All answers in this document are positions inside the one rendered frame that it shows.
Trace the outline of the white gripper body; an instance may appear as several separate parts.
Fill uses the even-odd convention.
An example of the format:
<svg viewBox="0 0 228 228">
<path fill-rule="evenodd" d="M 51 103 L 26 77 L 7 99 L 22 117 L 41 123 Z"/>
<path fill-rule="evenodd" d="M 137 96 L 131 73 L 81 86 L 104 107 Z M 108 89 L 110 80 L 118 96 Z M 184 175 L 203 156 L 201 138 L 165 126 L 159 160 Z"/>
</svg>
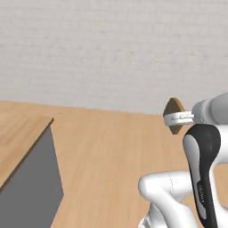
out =
<svg viewBox="0 0 228 228">
<path fill-rule="evenodd" d="M 164 116 L 166 126 L 180 126 L 192 124 L 194 115 L 190 111 L 181 111 L 167 114 Z"/>
</svg>

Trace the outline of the grey counter with wooden top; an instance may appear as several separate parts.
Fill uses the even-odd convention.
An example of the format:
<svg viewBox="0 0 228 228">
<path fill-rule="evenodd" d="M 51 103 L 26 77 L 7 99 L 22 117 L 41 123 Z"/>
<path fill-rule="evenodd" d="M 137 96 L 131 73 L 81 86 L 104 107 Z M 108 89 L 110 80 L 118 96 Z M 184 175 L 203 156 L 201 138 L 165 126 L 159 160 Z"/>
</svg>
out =
<svg viewBox="0 0 228 228">
<path fill-rule="evenodd" d="M 0 114 L 0 228 L 51 228 L 63 198 L 52 118 Z"/>
</svg>

